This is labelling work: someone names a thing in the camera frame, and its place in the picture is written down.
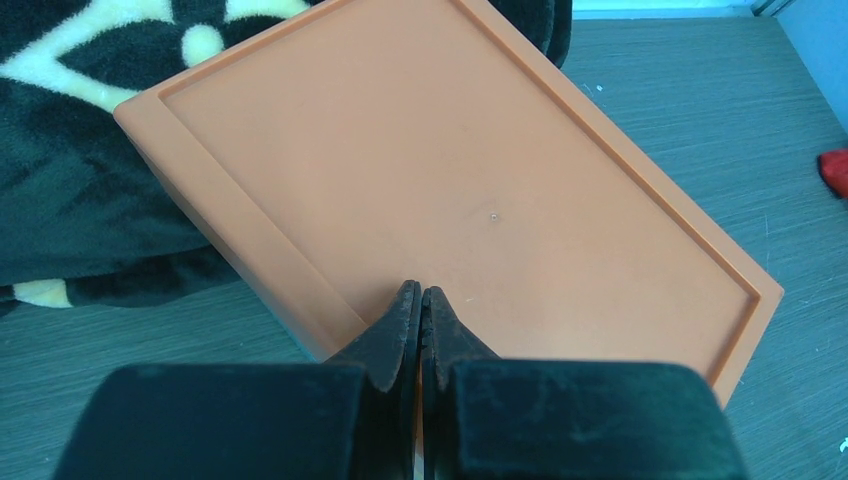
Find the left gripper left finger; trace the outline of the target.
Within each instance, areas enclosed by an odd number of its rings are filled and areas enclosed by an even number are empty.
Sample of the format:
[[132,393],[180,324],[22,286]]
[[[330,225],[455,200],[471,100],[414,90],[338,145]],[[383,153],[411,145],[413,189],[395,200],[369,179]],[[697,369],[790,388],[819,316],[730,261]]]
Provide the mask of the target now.
[[393,410],[389,424],[408,430],[417,422],[421,316],[421,284],[407,280],[382,316],[324,361],[362,368],[370,386]]

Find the orange drawer organizer box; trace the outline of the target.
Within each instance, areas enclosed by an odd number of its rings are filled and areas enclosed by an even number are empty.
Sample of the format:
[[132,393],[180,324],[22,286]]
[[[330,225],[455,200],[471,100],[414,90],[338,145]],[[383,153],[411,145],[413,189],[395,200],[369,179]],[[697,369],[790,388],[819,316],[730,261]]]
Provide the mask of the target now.
[[[780,286],[485,1],[332,1],[120,104],[314,356],[124,369],[117,468],[175,479],[743,479],[723,414]],[[326,365],[403,282],[499,359],[414,430]]]

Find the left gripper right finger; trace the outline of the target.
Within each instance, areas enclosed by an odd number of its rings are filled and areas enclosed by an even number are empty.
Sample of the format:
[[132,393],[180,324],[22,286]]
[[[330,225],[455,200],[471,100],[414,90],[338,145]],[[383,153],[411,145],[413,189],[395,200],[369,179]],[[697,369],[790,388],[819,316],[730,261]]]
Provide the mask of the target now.
[[433,397],[447,389],[451,366],[459,361],[499,359],[454,311],[445,292],[424,292],[421,335],[422,395]]

